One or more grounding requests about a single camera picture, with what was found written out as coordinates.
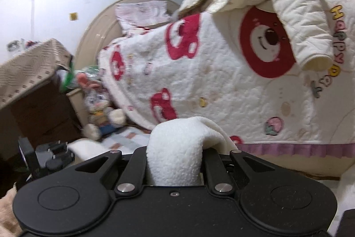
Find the grey bunny plush toy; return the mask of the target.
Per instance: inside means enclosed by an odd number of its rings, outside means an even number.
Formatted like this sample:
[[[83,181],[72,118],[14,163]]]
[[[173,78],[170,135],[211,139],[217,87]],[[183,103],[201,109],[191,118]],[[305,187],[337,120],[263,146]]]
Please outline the grey bunny plush toy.
[[[83,127],[84,137],[98,141],[126,125],[124,111],[112,107],[110,94],[100,81],[90,80],[84,72],[78,73],[76,80],[84,92],[84,106],[89,114]]]

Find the beige patterned dresser cloth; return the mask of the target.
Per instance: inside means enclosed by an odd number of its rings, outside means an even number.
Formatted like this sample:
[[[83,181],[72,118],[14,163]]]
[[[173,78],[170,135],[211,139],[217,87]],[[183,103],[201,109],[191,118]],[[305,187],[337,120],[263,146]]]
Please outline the beige patterned dresser cloth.
[[[1,64],[1,108],[48,80],[59,69],[69,70],[72,54],[51,38]]]

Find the cream bedside cabinet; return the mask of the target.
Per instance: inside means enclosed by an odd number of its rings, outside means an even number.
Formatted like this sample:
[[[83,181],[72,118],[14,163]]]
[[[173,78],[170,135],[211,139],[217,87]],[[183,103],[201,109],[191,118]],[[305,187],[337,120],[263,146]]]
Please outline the cream bedside cabinet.
[[[80,88],[76,88],[66,94],[75,111],[77,118],[80,121],[81,127],[89,123],[89,113],[84,104],[84,92]]]

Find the beige curved headboard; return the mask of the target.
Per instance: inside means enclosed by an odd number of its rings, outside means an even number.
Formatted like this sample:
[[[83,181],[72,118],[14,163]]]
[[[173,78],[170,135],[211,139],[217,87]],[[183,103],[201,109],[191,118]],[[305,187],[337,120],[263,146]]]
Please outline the beige curved headboard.
[[[81,37],[74,57],[74,69],[79,70],[83,67],[95,65],[100,50],[115,38],[122,36],[121,26],[115,15],[116,4],[147,1],[166,1],[167,11],[170,14],[174,13],[180,6],[171,0],[119,0],[111,4],[95,17]]]

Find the white bear print quilt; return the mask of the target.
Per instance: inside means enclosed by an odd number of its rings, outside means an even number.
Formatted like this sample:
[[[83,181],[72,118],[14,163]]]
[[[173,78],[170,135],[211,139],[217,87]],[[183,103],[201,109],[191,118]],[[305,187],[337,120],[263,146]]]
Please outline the white bear print quilt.
[[[146,129],[206,117],[242,150],[310,174],[354,164],[354,0],[321,0],[331,64],[301,69],[263,6],[198,13],[113,40],[98,56],[114,102]]]

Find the green plastic bag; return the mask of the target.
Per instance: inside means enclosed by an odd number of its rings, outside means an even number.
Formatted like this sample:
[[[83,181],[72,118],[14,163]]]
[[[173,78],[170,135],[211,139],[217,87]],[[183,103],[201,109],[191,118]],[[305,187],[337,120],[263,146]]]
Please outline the green plastic bag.
[[[87,66],[80,70],[74,70],[73,66],[70,67],[70,70],[59,70],[60,86],[59,91],[61,93],[68,92],[80,87],[77,75],[80,73],[85,73],[90,80],[99,79],[99,68],[97,65]]]

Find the cream fleece zip jacket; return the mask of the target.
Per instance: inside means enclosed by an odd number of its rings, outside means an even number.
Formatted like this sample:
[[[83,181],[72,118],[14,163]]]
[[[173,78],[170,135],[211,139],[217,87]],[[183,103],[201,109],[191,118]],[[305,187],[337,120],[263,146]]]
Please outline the cream fleece zip jacket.
[[[157,125],[147,144],[147,178],[151,185],[199,185],[202,151],[213,148],[227,155],[236,145],[213,121],[204,117],[178,118]],[[75,156],[86,161],[110,149],[88,138],[69,144]]]

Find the checkered grey pink blanket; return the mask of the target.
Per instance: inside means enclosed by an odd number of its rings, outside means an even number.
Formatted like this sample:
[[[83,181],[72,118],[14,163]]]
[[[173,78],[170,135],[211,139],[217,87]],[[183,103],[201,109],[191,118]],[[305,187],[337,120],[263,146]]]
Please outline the checkered grey pink blanket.
[[[107,149],[117,149],[123,155],[130,155],[137,148],[147,146],[149,138],[149,133],[133,126],[125,126],[105,137],[101,144]]]

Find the dark wooden dresser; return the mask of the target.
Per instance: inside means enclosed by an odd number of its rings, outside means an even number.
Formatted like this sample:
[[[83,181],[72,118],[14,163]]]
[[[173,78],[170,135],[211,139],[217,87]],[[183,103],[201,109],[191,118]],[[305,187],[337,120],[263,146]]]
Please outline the dark wooden dresser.
[[[71,142],[81,137],[81,123],[66,94],[53,76],[1,109],[1,157],[19,153],[18,139],[26,137],[32,147],[53,141]]]

